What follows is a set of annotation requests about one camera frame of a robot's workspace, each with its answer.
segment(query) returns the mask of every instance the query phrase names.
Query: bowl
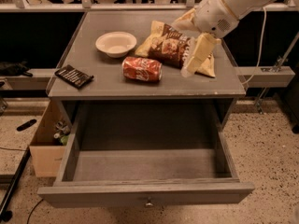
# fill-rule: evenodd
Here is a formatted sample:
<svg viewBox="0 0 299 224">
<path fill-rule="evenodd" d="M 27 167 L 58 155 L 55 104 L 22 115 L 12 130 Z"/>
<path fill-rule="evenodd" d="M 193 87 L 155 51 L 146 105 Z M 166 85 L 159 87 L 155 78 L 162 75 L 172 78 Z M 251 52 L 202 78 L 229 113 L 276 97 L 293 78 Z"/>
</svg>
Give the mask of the bowl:
<svg viewBox="0 0 299 224">
<path fill-rule="evenodd" d="M 97 38 L 95 46 L 109 57 L 120 58 L 125 56 L 137 43 L 132 34 L 113 32 Z"/>
</svg>

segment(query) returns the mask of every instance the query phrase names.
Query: open drawer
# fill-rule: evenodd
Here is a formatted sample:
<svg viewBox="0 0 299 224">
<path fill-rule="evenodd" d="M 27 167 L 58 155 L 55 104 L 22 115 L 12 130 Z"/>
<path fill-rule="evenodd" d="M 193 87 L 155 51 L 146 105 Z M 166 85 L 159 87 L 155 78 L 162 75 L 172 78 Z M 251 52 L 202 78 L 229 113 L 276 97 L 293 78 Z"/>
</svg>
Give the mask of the open drawer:
<svg viewBox="0 0 299 224">
<path fill-rule="evenodd" d="M 53 187 L 55 207 L 239 203 L 211 99 L 81 103 Z"/>
</svg>

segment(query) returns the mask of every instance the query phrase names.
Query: box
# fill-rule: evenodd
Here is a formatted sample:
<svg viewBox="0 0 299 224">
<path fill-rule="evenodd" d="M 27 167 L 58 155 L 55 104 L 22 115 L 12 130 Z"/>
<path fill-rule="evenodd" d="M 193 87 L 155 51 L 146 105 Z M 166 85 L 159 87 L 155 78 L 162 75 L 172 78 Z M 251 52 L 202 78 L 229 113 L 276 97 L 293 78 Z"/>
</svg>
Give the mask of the box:
<svg viewBox="0 0 299 224">
<path fill-rule="evenodd" d="M 46 108 L 42 120 L 30 145 L 32 162 L 37 177 L 54 177 L 64 155 L 64 146 L 59 146 L 53 138 L 55 125 L 62 119 L 62 114 L 54 102 Z"/>
</svg>

